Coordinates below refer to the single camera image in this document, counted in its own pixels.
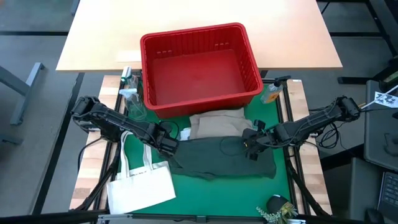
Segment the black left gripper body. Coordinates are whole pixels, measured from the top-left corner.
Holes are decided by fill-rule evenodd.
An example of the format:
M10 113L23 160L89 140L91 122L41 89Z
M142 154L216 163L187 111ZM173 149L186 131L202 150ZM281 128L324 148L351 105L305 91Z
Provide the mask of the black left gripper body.
M159 123L154 128L155 148L162 154L173 156L178 148L179 140L172 137L172 127L168 123Z

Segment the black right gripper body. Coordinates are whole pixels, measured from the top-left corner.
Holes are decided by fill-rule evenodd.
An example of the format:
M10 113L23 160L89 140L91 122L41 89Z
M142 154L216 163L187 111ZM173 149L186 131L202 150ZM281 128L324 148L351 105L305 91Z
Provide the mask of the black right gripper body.
M268 129L245 129L242 138L249 152L263 152L267 148L279 147L274 133Z

